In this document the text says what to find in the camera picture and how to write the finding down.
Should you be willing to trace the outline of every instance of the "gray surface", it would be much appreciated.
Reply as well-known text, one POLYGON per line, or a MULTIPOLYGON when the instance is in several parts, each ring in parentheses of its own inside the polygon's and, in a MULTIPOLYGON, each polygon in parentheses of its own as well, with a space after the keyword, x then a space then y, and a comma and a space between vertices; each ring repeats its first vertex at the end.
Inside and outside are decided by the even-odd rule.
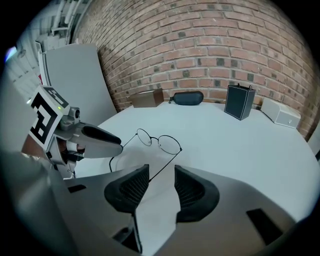
POLYGON ((223 255, 247 256, 265 248, 265 244, 246 211, 261 208, 283 232, 295 222, 278 205, 250 185, 207 171, 184 169, 213 182, 219 190, 216 208, 197 222, 178 223, 175 232, 156 253, 157 256, 223 255))
POLYGON ((72 106, 80 120, 100 125, 117 112, 101 71, 95 44, 70 44, 46 52, 50 84, 72 106))
POLYGON ((0 148, 21 152, 37 114, 6 76, 0 80, 0 109, 0 148))
POLYGON ((80 184, 86 186, 83 190, 71 193, 69 197, 72 203, 82 208, 83 213, 108 237, 113 237, 121 229, 128 227, 132 215, 115 210, 105 198, 105 188, 110 182, 139 167, 141 166, 92 177, 65 180, 67 187, 80 184))
POLYGON ((51 180, 41 162, 20 153, 2 152, 1 157, 1 164, 5 166, 2 169, 3 179, 14 211, 22 224, 54 254, 78 255, 57 207, 51 180))

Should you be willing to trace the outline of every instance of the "white box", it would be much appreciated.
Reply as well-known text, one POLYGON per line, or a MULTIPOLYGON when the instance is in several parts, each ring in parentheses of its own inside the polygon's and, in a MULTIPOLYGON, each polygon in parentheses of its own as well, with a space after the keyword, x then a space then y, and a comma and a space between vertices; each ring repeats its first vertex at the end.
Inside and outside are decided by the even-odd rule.
POLYGON ((261 111, 275 124, 291 128, 297 128, 301 118, 293 108, 269 98, 264 98, 261 111))

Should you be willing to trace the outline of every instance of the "small brown box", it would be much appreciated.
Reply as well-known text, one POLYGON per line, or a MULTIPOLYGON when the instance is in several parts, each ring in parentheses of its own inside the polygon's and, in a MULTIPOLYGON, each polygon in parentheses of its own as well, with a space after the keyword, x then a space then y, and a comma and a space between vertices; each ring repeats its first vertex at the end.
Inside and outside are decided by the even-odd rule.
POLYGON ((162 89, 146 90, 129 97, 134 108, 154 108, 164 102, 162 89))

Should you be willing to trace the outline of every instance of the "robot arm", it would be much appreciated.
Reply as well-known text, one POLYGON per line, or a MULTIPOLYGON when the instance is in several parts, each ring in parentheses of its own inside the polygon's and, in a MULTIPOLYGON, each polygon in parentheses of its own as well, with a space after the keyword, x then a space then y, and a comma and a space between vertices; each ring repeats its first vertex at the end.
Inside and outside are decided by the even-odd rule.
POLYGON ((119 155, 120 138, 80 121, 80 109, 69 104, 51 86, 40 85, 30 105, 38 118, 29 135, 42 147, 48 160, 62 177, 75 177, 77 161, 83 158, 108 158, 119 155), (61 152, 60 140, 66 141, 61 152))

